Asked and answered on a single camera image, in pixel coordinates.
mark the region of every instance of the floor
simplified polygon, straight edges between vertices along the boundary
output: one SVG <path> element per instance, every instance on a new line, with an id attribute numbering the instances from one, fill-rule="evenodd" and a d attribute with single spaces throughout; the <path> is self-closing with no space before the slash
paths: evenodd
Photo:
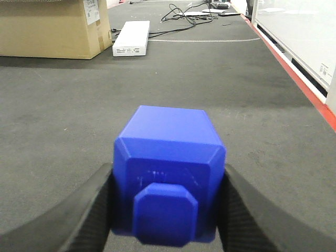
<path id="1" fill-rule="evenodd" d="M 166 1 L 118 5 L 111 28 L 146 19 L 151 30 L 185 27 L 160 23 L 168 11 Z M 111 162 L 113 140 L 147 104 L 204 109 L 227 163 L 284 211 L 336 238 L 336 135 L 240 16 L 153 39 L 144 57 L 113 58 L 111 48 L 90 61 L 0 57 L 0 76 L 0 233 Z M 220 249 L 219 239 L 173 250 L 111 235 L 105 251 Z"/>

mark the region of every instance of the white object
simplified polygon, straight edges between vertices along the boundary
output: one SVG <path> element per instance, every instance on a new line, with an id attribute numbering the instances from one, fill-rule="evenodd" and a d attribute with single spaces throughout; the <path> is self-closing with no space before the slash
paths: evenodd
<path id="1" fill-rule="evenodd" d="M 144 56 L 147 51 L 149 21 L 128 21 L 115 40 L 113 56 Z"/>
<path id="2" fill-rule="evenodd" d="M 267 41 L 267 43 L 274 49 L 274 51 L 282 58 L 282 60 L 299 76 L 299 78 L 303 81 L 304 84 L 316 95 L 316 97 L 322 102 L 325 103 L 326 98 L 320 91 L 293 65 L 293 63 L 288 59 L 285 54 L 283 54 L 278 47 L 276 47 L 273 42 L 266 37 L 258 28 L 256 28 L 261 36 Z"/>
<path id="3" fill-rule="evenodd" d="M 83 0 L 86 21 L 88 25 L 100 19 L 98 0 Z"/>
<path id="4" fill-rule="evenodd" d="M 246 0 L 231 0 L 231 6 L 239 13 L 246 13 Z"/>
<path id="5" fill-rule="evenodd" d="M 265 10 L 282 12 L 265 12 Z M 336 74 L 336 1 L 255 1 L 254 25 L 261 26 L 314 79 L 329 90 Z"/>
<path id="6" fill-rule="evenodd" d="M 202 12 L 206 13 L 223 13 L 225 10 L 223 9 L 204 9 Z"/>
<path id="7" fill-rule="evenodd" d="M 183 15 L 184 14 L 184 16 L 206 16 L 206 15 L 209 15 L 209 13 L 206 13 L 206 12 L 179 12 L 178 13 L 179 15 Z"/>

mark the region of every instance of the white device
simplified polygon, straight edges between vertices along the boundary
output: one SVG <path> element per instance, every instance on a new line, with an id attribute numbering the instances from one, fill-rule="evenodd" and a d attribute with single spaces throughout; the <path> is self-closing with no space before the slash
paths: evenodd
<path id="1" fill-rule="evenodd" d="M 113 56 L 146 55 L 149 25 L 149 21 L 127 21 L 112 46 Z"/>

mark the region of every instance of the blue 3d-printed block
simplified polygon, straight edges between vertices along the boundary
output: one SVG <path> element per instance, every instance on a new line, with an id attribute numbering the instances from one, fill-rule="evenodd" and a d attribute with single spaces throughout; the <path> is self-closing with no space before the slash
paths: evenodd
<path id="1" fill-rule="evenodd" d="M 114 142 L 112 230 L 146 244 L 213 240 L 225 154 L 203 110 L 140 106 Z"/>

